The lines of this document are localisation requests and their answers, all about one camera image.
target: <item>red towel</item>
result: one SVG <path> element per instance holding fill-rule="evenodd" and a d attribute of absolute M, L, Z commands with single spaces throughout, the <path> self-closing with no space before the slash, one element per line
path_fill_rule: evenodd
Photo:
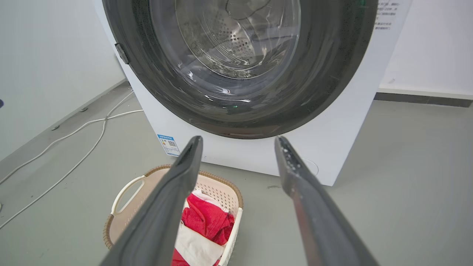
<path fill-rule="evenodd" d="M 205 236 L 213 242 L 224 245 L 230 238 L 235 218 L 224 212 L 220 207 L 199 199 L 194 194 L 187 197 L 189 208 L 185 208 L 181 220 L 188 228 Z M 188 266 L 189 264 L 174 249 L 172 266 Z"/>
<path fill-rule="evenodd" d="M 220 260 L 218 259 L 213 266 L 218 266 Z M 189 266 L 189 264 L 184 260 L 184 258 L 177 252 L 176 249 L 174 249 L 174 254 L 173 254 L 173 263 L 171 266 Z"/>

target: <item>wall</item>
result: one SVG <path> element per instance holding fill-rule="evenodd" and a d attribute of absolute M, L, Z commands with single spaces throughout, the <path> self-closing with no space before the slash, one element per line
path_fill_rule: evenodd
<path fill-rule="evenodd" d="M 473 1 L 413 0 L 380 92 L 473 99 Z"/>
<path fill-rule="evenodd" d="M 0 3 L 0 160 L 124 80 L 92 0 Z"/>

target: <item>front-loading washing machine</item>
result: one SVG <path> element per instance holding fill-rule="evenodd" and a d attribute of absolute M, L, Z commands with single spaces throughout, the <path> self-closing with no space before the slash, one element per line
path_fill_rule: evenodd
<path fill-rule="evenodd" d="M 411 0 L 97 0 L 163 152 L 278 175 L 284 135 L 333 185 Z"/>

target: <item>floor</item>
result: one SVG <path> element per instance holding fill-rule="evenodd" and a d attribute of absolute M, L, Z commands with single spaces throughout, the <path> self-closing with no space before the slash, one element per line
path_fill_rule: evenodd
<path fill-rule="evenodd" d="M 0 162 L 0 177 L 85 122 L 103 118 L 121 86 Z M 114 114 L 140 109 L 136 98 Z M 0 186 L 0 223 L 72 168 L 102 129 L 94 123 Z M 473 108 L 374 101 L 333 187 L 340 209 L 383 266 L 472 265 Z M 61 184 L 0 230 L 2 265 L 98 265 L 102 230 L 120 189 L 167 163 L 144 113 L 108 122 L 104 138 Z M 277 177 L 205 164 L 236 184 L 245 209 L 229 265 L 305 265 L 291 200 Z"/>

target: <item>power cord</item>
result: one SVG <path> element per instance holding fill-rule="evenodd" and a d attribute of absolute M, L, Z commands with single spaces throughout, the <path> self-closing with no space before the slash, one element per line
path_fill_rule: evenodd
<path fill-rule="evenodd" d="M 61 179 L 59 179 L 59 181 L 57 181 L 54 185 L 52 185 L 50 188 L 48 188 L 44 193 L 42 193 L 41 195 L 39 195 L 39 197 L 37 197 L 35 200 L 33 200 L 30 204 L 28 204 L 25 208 L 21 209 L 19 212 L 17 212 L 15 215 L 13 215 L 10 219 L 8 219 L 6 222 L 4 222 L 2 225 L 0 225 L 0 229 L 2 229 L 7 223 L 9 223 L 11 220 L 13 220 L 15 217 L 17 217 L 20 213 L 22 213 L 24 210 L 26 210 L 27 208 L 29 208 L 31 205 L 33 205 L 35 202 L 37 202 L 40 198 L 42 198 L 44 195 L 46 195 L 48 192 L 50 192 L 55 186 L 57 186 L 59 183 L 61 183 L 72 171 L 74 171 L 77 166 L 79 166 L 79 164 L 81 164 L 85 158 L 87 158 L 87 156 L 89 156 L 89 154 L 95 149 L 95 147 L 97 146 L 97 144 L 99 143 L 99 141 L 102 139 L 102 137 L 104 136 L 104 133 L 105 133 L 105 125 L 107 124 L 107 120 L 109 119 L 112 119 L 112 118 L 116 118 L 116 117 L 120 117 L 120 116 L 123 116 L 123 115 L 127 115 L 127 114 L 132 114 L 132 113 L 136 113 L 136 112 L 142 112 L 143 110 L 135 110 L 135 111 L 130 111 L 130 112 L 126 112 L 126 113 L 122 113 L 122 114 L 119 114 L 119 115 L 114 115 L 114 116 L 110 116 L 110 114 L 118 107 L 120 106 L 120 104 L 122 104 L 122 102 L 128 98 L 128 96 L 130 96 L 131 94 L 133 94 L 133 91 L 131 91 L 130 94 L 128 94 L 125 98 L 123 98 L 123 100 L 121 100 L 114 108 L 112 108 L 112 110 L 110 110 L 110 112 L 107 114 L 107 116 L 105 118 L 102 118 L 102 119 L 97 119 L 97 120 L 92 120 L 92 121 L 89 121 L 85 124 L 83 124 L 80 128 L 78 128 L 77 130 L 75 130 L 74 132 L 72 132 L 71 134 L 67 135 L 67 136 L 64 136 L 60 139 L 57 139 L 55 141 L 53 141 L 51 144 L 49 144 L 48 147 L 46 147 L 46 149 L 44 151 L 42 151 L 40 154 L 38 154 L 36 157 L 34 157 L 33 159 L 27 161 L 26 163 L 18 166 L 17 168 L 15 168 L 13 171 L 11 171 L 6 177 L 4 177 L 1 181 L 0 181 L 0 184 L 2 184 L 5 180 L 7 180 L 11 175 L 13 175 L 16 171 L 18 171 L 18 169 L 22 168 L 23 166 L 27 165 L 28 163 L 36 160 L 37 158 L 39 158 L 41 155 L 43 155 L 50 147 L 52 147 L 55 143 L 61 141 L 61 140 L 64 140 L 70 136 L 72 136 L 73 134 L 77 133 L 79 130 L 81 130 L 82 128 L 92 124 L 92 123 L 95 123 L 95 122 L 98 122 L 98 121 L 103 121 L 104 124 L 102 126 L 102 133 L 100 134 L 100 137 L 98 138 L 98 140 L 95 142 L 94 146 L 87 152 L 87 154 L 82 158 L 80 159 L 80 161 L 71 169 L 69 170 L 69 172 L 67 172 L 67 174 L 65 174 Z"/>

